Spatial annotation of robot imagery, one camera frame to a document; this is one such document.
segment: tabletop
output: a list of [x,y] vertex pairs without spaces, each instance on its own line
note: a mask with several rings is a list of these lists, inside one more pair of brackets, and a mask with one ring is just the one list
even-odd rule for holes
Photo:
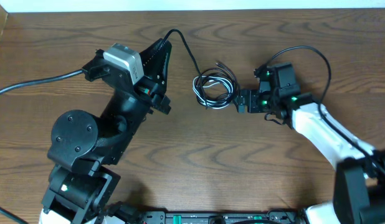
[[[0,46],[0,88],[80,69],[118,42],[141,51],[178,28],[201,70],[220,60],[242,88],[257,88],[253,69],[274,53],[311,45],[328,58],[333,79],[328,111],[359,138],[385,148],[385,9],[84,12],[10,14]],[[196,101],[194,65],[177,35],[168,71],[169,115],[154,112],[125,155],[109,169],[121,175],[110,203],[188,211],[303,208],[332,199],[334,170],[303,136]],[[302,91],[319,96],[326,67],[296,50]],[[37,223],[54,163],[50,131],[68,110],[99,116],[113,90],[83,75],[0,96],[0,206]],[[0,215],[0,223],[9,222]]]

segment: white background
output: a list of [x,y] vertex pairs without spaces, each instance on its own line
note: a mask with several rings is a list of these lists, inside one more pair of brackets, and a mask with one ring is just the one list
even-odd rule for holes
[[385,7],[385,0],[0,0],[7,12],[329,9]]

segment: cable bundle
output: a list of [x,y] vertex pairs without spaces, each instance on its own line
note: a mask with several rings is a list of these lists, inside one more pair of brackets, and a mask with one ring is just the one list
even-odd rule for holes
[[[197,95],[197,101],[206,108],[222,109],[228,106],[239,94],[240,85],[233,72],[222,63],[216,63],[217,67],[208,68],[200,73],[192,81],[192,90]],[[221,84],[226,92],[217,97],[211,97],[206,92],[212,86]]]

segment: round black joint cover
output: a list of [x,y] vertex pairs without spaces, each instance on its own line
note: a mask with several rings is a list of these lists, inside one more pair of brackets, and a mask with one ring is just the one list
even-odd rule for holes
[[51,131],[51,148],[47,157],[71,170],[74,162],[93,149],[98,138],[96,117],[82,110],[61,115]]

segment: wood grain surface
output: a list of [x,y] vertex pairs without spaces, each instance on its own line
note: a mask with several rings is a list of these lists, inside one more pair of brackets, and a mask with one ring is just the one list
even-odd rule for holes
[[[115,42],[141,51],[180,29],[201,69],[221,60],[243,88],[252,70],[293,45],[330,60],[330,113],[361,139],[385,147],[385,9],[11,14],[0,46],[0,88],[81,68]],[[301,208],[329,200],[334,171],[303,136],[262,114],[205,110],[196,102],[193,63],[172,35],[169,115],[147,117],[117,166],[111,202],[168,210]],[[319,94],[326,68],[297,50],[303,91]],[[99,115],[112,89],[83,75],[0,96],[0,205],[37,223],[53,162],[46,157],[55,120],[73,109]],[[0,223],[10,223],[0,215]]]

